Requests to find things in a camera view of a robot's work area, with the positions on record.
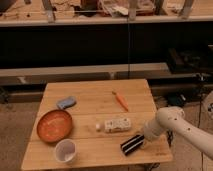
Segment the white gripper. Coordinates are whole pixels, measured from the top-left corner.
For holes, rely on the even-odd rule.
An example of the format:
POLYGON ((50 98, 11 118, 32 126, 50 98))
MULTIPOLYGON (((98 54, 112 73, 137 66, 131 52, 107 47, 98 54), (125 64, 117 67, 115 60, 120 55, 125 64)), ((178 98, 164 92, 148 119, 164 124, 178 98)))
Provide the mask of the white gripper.
POLYGON ((148 141, 157 140, 161 134, 164 133, 165 129, 157 122, 155 118, 150 121, 147 121, 143 128, 144 139, 143 144, 140 146, 140 149, 144 149, 148 145, 148 141))

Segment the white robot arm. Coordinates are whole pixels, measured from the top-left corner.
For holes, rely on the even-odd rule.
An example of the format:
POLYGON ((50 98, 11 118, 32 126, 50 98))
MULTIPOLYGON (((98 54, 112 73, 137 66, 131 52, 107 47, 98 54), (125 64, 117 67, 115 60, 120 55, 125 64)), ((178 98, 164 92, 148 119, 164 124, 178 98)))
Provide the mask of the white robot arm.
POLYGON ((155 116, 143 125, 142 134, 146 140, 154 141, 165 131, 171 130, 213 160, 213 135, 187 122, 183 118, 184 114, 184 110, 177 106, 160 108, 155 116))

